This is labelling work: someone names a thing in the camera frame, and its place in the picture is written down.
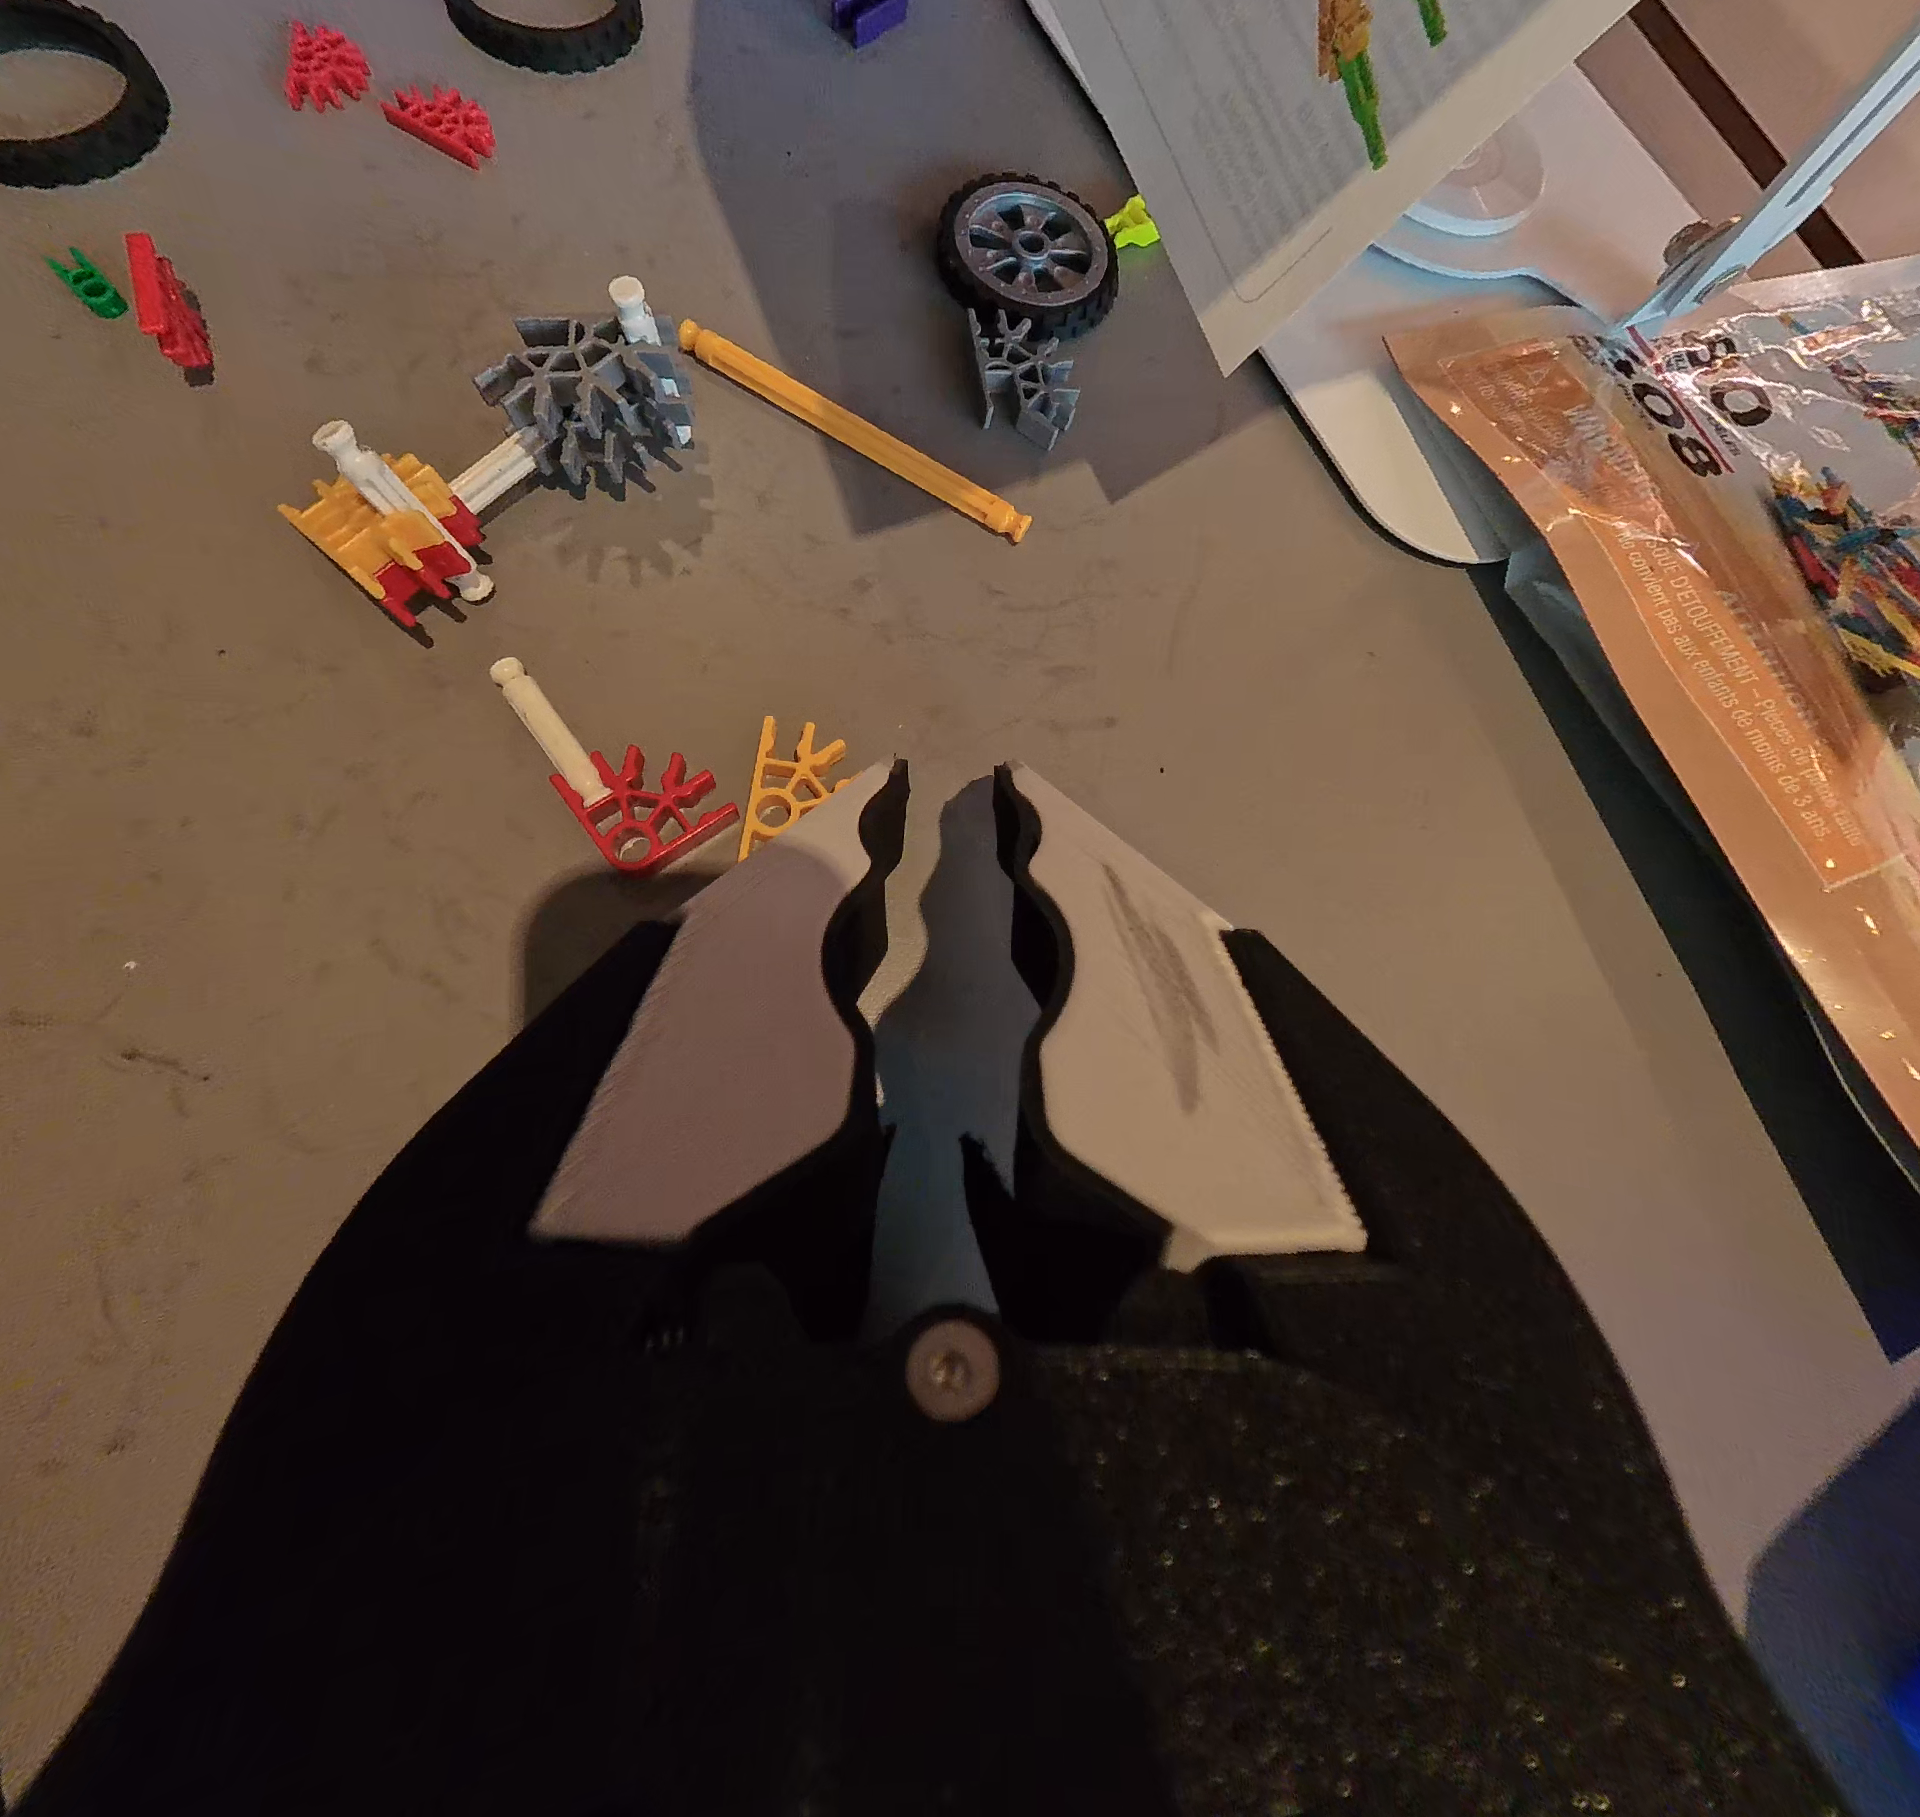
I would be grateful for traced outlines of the toy wheel with black tyre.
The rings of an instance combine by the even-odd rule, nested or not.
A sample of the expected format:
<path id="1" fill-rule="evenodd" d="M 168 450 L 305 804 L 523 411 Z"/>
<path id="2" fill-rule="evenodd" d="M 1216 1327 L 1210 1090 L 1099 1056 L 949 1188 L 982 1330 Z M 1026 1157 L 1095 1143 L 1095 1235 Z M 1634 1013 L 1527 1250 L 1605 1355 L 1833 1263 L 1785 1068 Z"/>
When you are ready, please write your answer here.
<path id="1" fill-rule="evenodd" d="M 982 175 L 957 184 L 934 229 L 945 288 L 982 322 L 1008 315 L 1047 340 L 1099 329 L 1119 288 L 1106 221 L 1057 180 Z"/>

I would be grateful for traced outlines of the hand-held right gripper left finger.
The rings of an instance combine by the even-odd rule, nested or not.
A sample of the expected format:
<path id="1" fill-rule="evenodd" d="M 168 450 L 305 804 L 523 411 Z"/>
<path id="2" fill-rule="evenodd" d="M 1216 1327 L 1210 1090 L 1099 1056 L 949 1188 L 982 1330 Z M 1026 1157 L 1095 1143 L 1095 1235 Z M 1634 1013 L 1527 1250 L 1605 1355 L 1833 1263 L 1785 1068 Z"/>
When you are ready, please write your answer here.
<path id="1" fill-rule="evenodd" d="M 874 1030 L 909 765 L 856 772 L 698 892 L 532 1214 L 543 1240 L 690 1240 L 823 1162 L 877 1184 Z"/>

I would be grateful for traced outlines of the orange plastic connector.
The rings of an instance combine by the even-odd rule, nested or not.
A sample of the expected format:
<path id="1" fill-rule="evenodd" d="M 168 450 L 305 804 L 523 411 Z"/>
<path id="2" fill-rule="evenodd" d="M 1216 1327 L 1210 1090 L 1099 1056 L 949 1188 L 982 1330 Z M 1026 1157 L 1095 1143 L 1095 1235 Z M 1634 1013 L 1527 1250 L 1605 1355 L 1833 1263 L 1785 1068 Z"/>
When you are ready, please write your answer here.
<path id="1" fill-rule="evenodd" d="M 426 461 L 403 455 L 388 458 L 388 467 L 399 481 L 424 504 L 421 513 L 444 518 L 456 505 L 447 481 Z M 321 549 L 375 603 L 380 603 L 379 568 L 388 561 L 388 553 L 379 536 L 379 521 L 385 509 L 375 509 L 368 497 L 347 481 L 317 481 L 309 505 L 276 505 L 280 518 L 302 529 L 310 545 Z"/>

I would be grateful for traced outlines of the long yellow rod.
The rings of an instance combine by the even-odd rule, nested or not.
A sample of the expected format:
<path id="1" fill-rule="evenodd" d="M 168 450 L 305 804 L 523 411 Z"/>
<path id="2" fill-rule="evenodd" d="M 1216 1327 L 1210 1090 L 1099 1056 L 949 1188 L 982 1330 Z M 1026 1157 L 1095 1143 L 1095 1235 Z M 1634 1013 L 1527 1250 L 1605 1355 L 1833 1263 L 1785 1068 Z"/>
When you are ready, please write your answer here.
<path id="1" fill-rule="evenodd" d="M 864 415 L 835 404 L 823 391 L 810 391 L 809 384 L 795 382 L 789 375 L 778 371 L 772 363 L 753 357 L 738 341 L 717 334 L 712 329 L 696 324 L 694 317 L 677 322 L 677 344 L 705 363 L 712 375 L 729 378 L 730 384 L 759 396 L 783 415 L 795 415 L 796 422 L 818 428 L 823 435 L 856 450 L 860 458 L 882 463 L 894 478 L 924 488 L 926 497 L 940 498 L 945 505 L 957 509 L 973 524 L 1000 534 L 1008 545 L 1022 545 L 1031 518 L 1022 513 L 1015 504 L 1000 498 L 985 486 L 970 481 L 945 461 L 909 446 L 906 439 L 877 428 Z"/>

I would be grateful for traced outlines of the printed toy packaging bag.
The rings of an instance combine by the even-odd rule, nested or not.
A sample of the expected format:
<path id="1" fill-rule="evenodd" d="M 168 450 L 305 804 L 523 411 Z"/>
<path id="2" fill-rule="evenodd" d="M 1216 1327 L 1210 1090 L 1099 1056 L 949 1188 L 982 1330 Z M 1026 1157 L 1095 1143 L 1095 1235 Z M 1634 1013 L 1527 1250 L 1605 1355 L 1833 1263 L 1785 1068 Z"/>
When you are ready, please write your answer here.
<path id="1" fill-rule="evenodd" d="M 1918 1139 L 1918 256 L 1387 351 L 1532 521 L 1890 1133 Z"/>

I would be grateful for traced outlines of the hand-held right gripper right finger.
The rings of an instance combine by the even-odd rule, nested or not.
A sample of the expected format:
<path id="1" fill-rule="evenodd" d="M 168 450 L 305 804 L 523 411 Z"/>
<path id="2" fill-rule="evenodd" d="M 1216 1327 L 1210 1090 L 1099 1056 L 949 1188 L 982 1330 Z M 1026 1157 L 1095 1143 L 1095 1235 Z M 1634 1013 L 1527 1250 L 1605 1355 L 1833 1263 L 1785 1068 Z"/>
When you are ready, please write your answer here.
<path id="1" fill-rule="evenodd" d="M 1031 765 L 997 769 L 1019 960 L 1031 1204 L 1151 1262 L 1366 1250 L 1322 1133 L 1198 895 Z"/>

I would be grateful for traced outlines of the red ridged connector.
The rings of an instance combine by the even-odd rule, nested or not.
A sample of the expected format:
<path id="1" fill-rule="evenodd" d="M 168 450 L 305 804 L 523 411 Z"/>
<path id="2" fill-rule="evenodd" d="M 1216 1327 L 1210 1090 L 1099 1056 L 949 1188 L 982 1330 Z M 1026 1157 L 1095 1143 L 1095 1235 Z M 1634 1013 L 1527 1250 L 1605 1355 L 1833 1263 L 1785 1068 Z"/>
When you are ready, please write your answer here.
<path id="1" fill-rule="evenodd" d="M 215 384 L 215 349 L 195 293 L 143 229 L 126 232 L 135 329 L 159 341 L 185 384 Z"/>

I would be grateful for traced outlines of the red toothed connector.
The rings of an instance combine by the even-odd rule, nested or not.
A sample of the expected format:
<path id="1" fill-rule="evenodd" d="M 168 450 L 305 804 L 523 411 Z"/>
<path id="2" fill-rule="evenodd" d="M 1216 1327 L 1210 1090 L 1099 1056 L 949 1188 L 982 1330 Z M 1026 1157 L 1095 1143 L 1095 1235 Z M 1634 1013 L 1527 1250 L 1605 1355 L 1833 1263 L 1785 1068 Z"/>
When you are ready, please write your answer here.
<path id="1" fill-rule="evenodd" d="M 490 111 L 447 82 L 434 90 L 399 86 L 379 108 L 388 126 L 472 171 L 495 152 Z"/>
<path id="2" fill-rule="evenodd" d="M 328 24 L 289 22 L 284 96 L 289 108 L 342 108 L 370 86 L 370 64 L 359 44 Z"/>

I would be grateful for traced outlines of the red plastic connector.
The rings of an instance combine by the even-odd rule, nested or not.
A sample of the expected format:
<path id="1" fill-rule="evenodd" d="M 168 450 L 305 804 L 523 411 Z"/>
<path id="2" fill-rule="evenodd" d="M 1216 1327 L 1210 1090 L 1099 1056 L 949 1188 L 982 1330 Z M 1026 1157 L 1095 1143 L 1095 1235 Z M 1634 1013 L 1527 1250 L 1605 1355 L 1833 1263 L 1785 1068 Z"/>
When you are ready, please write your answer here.
<path id="1" fill-rule="evenodd" d="M 572 790 L 560 772 L 550 783 L 603 860 L 623 873 L 649 877 L 743 821 L 738 804 L 696 810 L 710 795 L 712 776 L 690 772 L 677 752 L 653 778 L 647 778 L 644 746 L 635 743 L 627 746 L 614 769 L 591 752 L 586 776 L 593 778 L 591 793 Z"/>
<path id="2" fill-rule="evenodd" d="M 379 599 L 403 624 L 417 624 L 421 597 L 460 603 L 486 603 L 494 597 L 494 576 L 472 549 L 480 521 L 460 498 L 444 518 L 385 509 L 379 536 L 388 553 L 388 561 L 379 568 Z"/>

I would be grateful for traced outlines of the yellow half-round connector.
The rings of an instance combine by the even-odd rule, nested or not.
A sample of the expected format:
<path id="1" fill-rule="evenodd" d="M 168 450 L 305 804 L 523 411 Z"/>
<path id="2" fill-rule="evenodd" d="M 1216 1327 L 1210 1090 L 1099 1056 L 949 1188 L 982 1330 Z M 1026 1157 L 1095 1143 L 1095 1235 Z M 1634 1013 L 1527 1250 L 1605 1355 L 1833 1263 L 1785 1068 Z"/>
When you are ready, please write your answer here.
<path id="1" fill-rule="evenodd" d="M 783 830 L 809 818 L 809 810 L 851 783 L 846 776 L 834 778 L 846 754 L 846 741 L 818 743 L 810 719 L 796 731 L 796 741 L 787 752 L 781 752 L 778 734 L 778 716 L 762 716 L 748 808 L 743 810 L 738 863 L 744 863 L 757 847 L 772 844 Z"/>

